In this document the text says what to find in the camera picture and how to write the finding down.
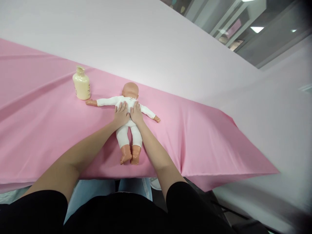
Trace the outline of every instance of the black sleeve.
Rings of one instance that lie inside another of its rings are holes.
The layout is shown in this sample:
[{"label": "black sleeve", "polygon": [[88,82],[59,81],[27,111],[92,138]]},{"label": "black sleeve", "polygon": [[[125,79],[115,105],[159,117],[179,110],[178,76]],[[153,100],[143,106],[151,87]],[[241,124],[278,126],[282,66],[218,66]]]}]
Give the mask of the black sleeve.
[{"label": "black sleeve", "polygon": [[66,211],[62,193],[34,192],[0,210],[0,233],[63,233]]},{"label": "black sleeve", "polygon": [[184,231],[189,227],[201,232],[235,233],[227,223],[211,211],[207,203],[188,183],[176,182],[171,185],[167,192],[166,203],[171,221]]}]

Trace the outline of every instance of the doll foot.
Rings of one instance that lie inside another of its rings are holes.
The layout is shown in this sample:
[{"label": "doll foot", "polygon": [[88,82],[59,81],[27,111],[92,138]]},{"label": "doll foot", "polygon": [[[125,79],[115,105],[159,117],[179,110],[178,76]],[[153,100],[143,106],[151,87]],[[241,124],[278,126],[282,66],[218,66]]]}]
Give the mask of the doll foot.
[{"label": "doll foot", "polygon": [[139,156],[141,153],[141,147],[139,146],[132,146],[132,159],[130,160],[130,163],[132,165],[138,165],[139,164]]},{"label": "doll foot", "polygon": [[132,159],[130,145],[124,145],[120,148],[122,156],[120,159],[120,165],[124,164],[126,161]]}]

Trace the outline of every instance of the hand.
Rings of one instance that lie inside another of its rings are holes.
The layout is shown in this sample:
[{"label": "hand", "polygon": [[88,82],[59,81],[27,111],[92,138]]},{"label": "hand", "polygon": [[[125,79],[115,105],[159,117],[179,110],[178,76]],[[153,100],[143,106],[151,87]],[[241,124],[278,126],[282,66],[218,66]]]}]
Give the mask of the hand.
[{"label": "hand", "polygon": [[88,106],[98,106],[97,103],[98,102],[96,100],[92,100],[92,99],[89,99],[89,100],[85,101],[85,104],[88,105]]},{"label": "hand", "polygon": [[153,120],[155,120],[156,122],[160,122],[160,118],[157,116],[157,115],[155,115],[155,117],[153,118]]},{"label": "hand", "polygon": [[130,108],[130,115],[133,122],[139,124],[143,122],[143,116],[141,112],[141,105],[138,101],[134,103],[134,106]]},{"label": "hand", "polygon": [[125,125],[130,119],[130,114],[128,113],[128,104],[124,101],[119,104],[119,107],[115,107],[115,117],[114,122],[118,127]]}]

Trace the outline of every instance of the black shirt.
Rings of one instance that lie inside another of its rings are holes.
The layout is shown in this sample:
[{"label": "black shirt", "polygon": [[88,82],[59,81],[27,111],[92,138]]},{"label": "black shirt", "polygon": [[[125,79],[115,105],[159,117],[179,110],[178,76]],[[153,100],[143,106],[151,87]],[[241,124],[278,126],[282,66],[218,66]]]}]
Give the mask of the black shirt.
[{"label": "black shirt", "polygon": [[98,196],[82,205],[63,225],[65,196],[43,190],[0,210],[0,233],[235,233],[185,182],[169,188],[166,204],[168,213],[134,193]]}]

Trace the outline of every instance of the bottle cap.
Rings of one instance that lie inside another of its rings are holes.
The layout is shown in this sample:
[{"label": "bottle cap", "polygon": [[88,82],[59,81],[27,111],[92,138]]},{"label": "bottle cap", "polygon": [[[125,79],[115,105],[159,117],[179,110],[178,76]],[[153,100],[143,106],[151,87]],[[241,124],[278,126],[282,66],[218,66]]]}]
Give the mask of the bottle cap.
[{"label": "bottle cap", "polygon": [[77,70],[76,71],[79,72],[79,73],[85,72],[84,68],[79,66],[79,65],[77,65]]}]

